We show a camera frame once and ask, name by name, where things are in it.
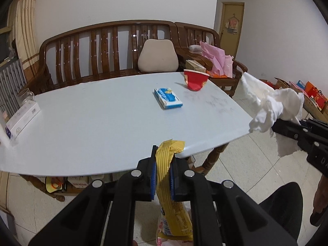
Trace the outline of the yellow wooden door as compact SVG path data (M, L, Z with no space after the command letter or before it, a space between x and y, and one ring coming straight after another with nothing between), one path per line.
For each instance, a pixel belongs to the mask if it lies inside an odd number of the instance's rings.
M220 46L226 55L236 57L241 36L244 2L223 2L220 23Z

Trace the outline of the red paper cup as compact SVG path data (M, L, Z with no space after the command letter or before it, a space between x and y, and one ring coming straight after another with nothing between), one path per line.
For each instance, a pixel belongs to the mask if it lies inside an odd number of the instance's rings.
M190 69L185 69L183 73L184 73L185 83L190 91L197 92L201 90L205 86L209 78L209 74L207 73L190 70Z

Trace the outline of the glass mug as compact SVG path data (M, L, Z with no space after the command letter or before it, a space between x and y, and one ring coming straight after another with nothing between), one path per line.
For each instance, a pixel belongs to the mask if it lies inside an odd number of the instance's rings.
M18 104L22 106L29 100L34 100L34 93L29 88L22 89L17 95Z

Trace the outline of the wooden coffee table frame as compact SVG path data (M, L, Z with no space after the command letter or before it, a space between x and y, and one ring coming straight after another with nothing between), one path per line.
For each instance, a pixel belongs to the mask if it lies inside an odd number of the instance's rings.
M203 175L207 175L209 171L213 168L213 166L216 164L216 162L219 160L220 154L223 153L223 151L226 149L228 145L229 144L227 143L222 146L214 148L207 155L207 158L202 163L202 165L200 165L199 167L195 167L193 165L192 167L190 167L190 169L192 169L195 172L201 173ZM71 183L67 183L67 189L65 192L57 191L54 193L49 193L46 190L46 184L42 182L40 179L38 179L37 177L33 175L23 175L23 174L20 174L19 176L21 176L25 181L31 183L32 186L34 186L44 194L58 200L59 202L64 202L65 196L77 196L78 194L80 194L80 192L83 191L82 188L76 188Z

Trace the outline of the grey rolled cloth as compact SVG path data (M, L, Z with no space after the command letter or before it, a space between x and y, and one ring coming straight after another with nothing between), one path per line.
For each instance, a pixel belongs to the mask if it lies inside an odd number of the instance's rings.
M199 55L202 53L202 47L197 44L190 45L188 49L192 53L198 53Z

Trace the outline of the long wooden bench sofa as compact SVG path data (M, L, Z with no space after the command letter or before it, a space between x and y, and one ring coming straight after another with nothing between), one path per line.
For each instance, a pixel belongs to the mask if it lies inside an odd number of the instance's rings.
M158 29L169 30L169 39L178 56L185 60L176 25L160 20L123 20L93 24L45 40L40 47L39 70L26 87L38 95L59 88L102 79L140 74L138 57L148 39L158 39ZM118 32L126 28L130 68L120 68Z

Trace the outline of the white radiator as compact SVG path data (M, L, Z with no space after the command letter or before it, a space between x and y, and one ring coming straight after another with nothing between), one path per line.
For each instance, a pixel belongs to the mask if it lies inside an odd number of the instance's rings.
M11 118L20 108L17 95L27 84L20 59L13 59L2 66L0 76L1 111L6 111Z

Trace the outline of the white box on table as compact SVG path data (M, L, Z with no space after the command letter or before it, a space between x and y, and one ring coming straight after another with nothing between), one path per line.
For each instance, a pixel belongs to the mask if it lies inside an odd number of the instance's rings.
M28 100L6 123L6 133L9 139L16 138L26 125L40 111L40 106L36 101Z

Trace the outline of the beige cushion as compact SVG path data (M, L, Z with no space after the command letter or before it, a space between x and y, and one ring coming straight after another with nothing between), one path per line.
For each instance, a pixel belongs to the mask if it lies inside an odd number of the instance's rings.
M138 69L145 73L176 72L179 60L172 41L148 39L138 58Z

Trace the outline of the blue white medicine box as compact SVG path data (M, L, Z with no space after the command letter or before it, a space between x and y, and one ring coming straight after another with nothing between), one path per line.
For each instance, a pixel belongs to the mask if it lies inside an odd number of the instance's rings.
M171 88L154 89L154 95L163 109L174 109L183 106L183 102L175 95Z

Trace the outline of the beige striped curtain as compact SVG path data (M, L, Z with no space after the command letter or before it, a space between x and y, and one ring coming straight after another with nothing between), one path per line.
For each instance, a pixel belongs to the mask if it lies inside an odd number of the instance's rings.
M39 68L39 50L35 29L36 0L13 0L9 6L7 25L12 28L9 41L15 42L18 58L28 81Z

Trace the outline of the white tissue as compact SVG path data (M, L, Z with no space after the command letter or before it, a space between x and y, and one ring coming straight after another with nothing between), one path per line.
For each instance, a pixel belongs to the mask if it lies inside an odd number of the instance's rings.
M291 88L273 89L247 72L243 73L241 82L255 114L249 123L249 132L269 131L270 136L276 138L279 157L299 151L294 140L275 133L272 126L278 119L300 125L304 95Z

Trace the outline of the pink plastic bag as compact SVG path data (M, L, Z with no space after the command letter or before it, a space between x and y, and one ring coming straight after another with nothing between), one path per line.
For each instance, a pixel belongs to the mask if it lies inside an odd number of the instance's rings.
M207 73L212 78L232 78L233 56L226 55L223 49L200 42L202 56L212 63L212 70Z

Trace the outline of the yellow snack wrapper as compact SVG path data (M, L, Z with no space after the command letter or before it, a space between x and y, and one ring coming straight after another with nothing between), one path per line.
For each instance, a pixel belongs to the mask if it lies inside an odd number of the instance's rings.
M156 194L161 206L157 237L180 241L193 241L192 222L184 203L172 199L170 164L175 154L184 150L184 141L167 140L156 150Z

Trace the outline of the yellowish tissue box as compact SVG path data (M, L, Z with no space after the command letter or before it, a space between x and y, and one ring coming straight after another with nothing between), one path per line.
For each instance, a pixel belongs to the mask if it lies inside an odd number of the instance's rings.
M186 60L185 69L206 73L206 68L195 60Z

